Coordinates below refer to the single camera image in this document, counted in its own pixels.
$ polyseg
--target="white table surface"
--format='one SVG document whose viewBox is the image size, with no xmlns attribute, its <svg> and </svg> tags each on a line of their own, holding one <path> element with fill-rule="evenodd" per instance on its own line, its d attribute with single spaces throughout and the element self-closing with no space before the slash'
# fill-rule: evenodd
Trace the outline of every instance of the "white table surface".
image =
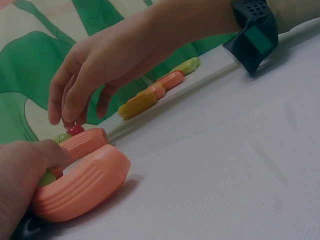
<svg viewBox="0 0 320 240">
<path fill-rule="evenodd" d="M 256 79 L 219 47 L 187 78 L 209 79 L 196 89 L 103 122 L 132 162 L 127 182 L 43 237 L 319 240 L 320 21 L 288 36 Z"/>
</svg>

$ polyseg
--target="small red ball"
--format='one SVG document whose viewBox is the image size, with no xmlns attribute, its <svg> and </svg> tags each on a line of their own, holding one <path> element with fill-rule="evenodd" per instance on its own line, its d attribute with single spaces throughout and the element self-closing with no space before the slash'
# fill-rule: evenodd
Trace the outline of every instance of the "small red ball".
<svg viewBox="0 0 320 240">
<path fill-rule="evenodd" d="M 81 125 L 76 124 L 76 125 L 68 128 L 66 133 L 70 134 L 71 136 L 74 136 L 74 135 L 77 135 L 77 134 L 82 133 L 84 131 L 85 131 L 85 129 Z"/>
</svg>

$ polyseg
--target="toy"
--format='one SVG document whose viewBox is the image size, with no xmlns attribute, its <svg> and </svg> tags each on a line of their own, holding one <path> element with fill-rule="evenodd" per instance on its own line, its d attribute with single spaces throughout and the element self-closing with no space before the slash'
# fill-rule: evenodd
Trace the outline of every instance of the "toy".
<svg viewBox="0 0 320 240">
<path fill-rule="evenodd" d="M 173 71 L 164 77 L 158 79 L 156 82 L 163 85 L 165 90 L 169 91 L 174 87 L 181 84 L 185 79 L 184 74 L 181 71 Z"/>
<path fill-rule="evenodd" d="M 150 85 L 147 89 L 139 92 L 137 95 L 145 94 L 146 92 L 153 92 L 157 100 L 162 99 L 166 95 L 166 89 L 159 82 Z"/>
<path fill-rule="evenodd" d="M 54 141 L 58 144 L 64 142 L 65 140 L 71 138 L 72 136 L 68 133 L 61 133 L 58 136 L 56 136 L 56 138 L 54 139 Z"/>
<path fill-rule="evenodd" d="M 156 103 L 156 95 L 152 91 L 146 91 L 131 98 L 126 104 L 119 107 L 118 114 L 124 120 L 128 120 L 148 110 Z"/>
<path fill-rule="evenodd" d="M 77 135 L 79 133 L 82 133 L 84 130 L 85 129 L 81 125 L 76 124 L 76 125 L 68 128 L 66 133 L 70 134 L 71 136 L 74 136 L 74 135 Z"/>
<path fill-rule="evenodd" d="M 62 144 L 70 153 L 69 164 L 94 150 L 66 175 L 36 189 L 31 209 L 52 223 L 68 221 L 95 208 L 123 185 L 131 167 L 123 153 L 107 144 L 101 128 L 84 131 Z"/>
<path fill-rule="evenodd" d="M 47 186 L 47 185 L 53 183 L 55 180 L 57 180 L 55 175 L 49 169 L 47 169 L 45 171 L 45 174 L 43 175 L 43 177 L 40 179 L 40 181 L 38 183 L 38 187 Z"/>
<path fill-rule="evenodd" d="M 198 57 L 193 57 L 180 65 L 176 66 L 174 69 L 171 70 L 171 72 L 174 71 L 182 71 L 183 74 L 186 76 L 188 74 L 193 73 L 197 68 L 200 66 L 201 62 Z"/>
<path fill-rule="evenodd" d="M 103 128 L 91 128 L 69 138 L 59 145 L 70 154 L 71 162 L 60 168 L 52 168 L 52 173 L 57 177 L 73 162 L 85 157 L 107 143 L 108 136 Z"/>
</svg>

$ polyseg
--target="patterned cloth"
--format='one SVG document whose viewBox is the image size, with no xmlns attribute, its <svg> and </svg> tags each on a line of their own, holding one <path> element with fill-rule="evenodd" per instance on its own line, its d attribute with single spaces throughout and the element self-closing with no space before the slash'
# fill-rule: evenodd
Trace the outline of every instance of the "patterned cloth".
<svg viewBox="0 0 320 240">
<path fill-rule="evenodd" d="M 42 113 L 47 111 L 50 81 L 73 44 L 147 8 L 154 1 L 0 0 L 0 144 L 39 139 L 34 128 L 45 130 L 49 123 L 30 123 L 37 121 L 40 114 L 35 108 Z M 122 87 L 112 98 L 105 118 L 173 67 L 231 37 L 233 34 L 209 37 L 177 49 L 145 76 Z M 96 117 L 98 96 L 99 91 L 89 103 L 91 125 L 102 121 Z"/>
</svg>

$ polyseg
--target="green leaf pattern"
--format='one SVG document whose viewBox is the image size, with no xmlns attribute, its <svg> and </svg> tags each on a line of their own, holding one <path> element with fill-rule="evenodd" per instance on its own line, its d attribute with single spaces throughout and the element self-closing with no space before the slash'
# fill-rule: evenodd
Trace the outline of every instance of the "green leaf pattern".
<svg viewBox="0 0 320 240">
<path fill-rule="evenodd" d="M 121 0 L 123 7 L 126 1 L 132 0 Z M 153 4 L 151 0 L 135 1 L 143 1 L 145 6 Z M 50 81 L 72 45 L 76 43 L 70 37 L 73 29 L 62 31 L 63 21 L 53 24 L 46 13 L 37 8 L 35 2 L 17 0 L 13 4 L 20 11 L 35 16 L 53 37 L 35 29 L 8 42 L 0 51 L 0 144 L 15 140 L 38 140 L 25 117 L 26 100 L 31 99 L 40 108 L 47 109 Z M 83 25 L 89 36 L 124 19 L 124 16 L 120 14 L 122 9 L 119 9 L 122 6 L 119 7 L 118 4 L 118 9 L 116 9 L 109 0 L 65 0 L 65 2 L 72 2 L 74 11 L 81 21 L 80 24 Z M 52 0 L 42 0 L 41 4 L 48 5 L 49 8 Z M 0 10 L 1 14 L 6 14 L 6 7 Z M 4 32 L 0 32 L 1 36 L 10 35 L 11 29 L 14 31 L 14 25 L 10 26 L 10 22 L 6 24 L 7 26 L 2 28 Z M 177 49 L 166 61 L 145 76 L 122 87 L 113 96 L 105 118 L 113 115 L 119 106 L 145 89 L 150 83 L 167 74 L 175 66 L 192 57 L 204 54 L 233 36 L 233 34 L 228 34 L 208 37 Z M 93 125 L 103 120 L 96 117 L 99 91 L 100 89 L 95 92 L 89 103 L 88 123 Z"/>
</svg>

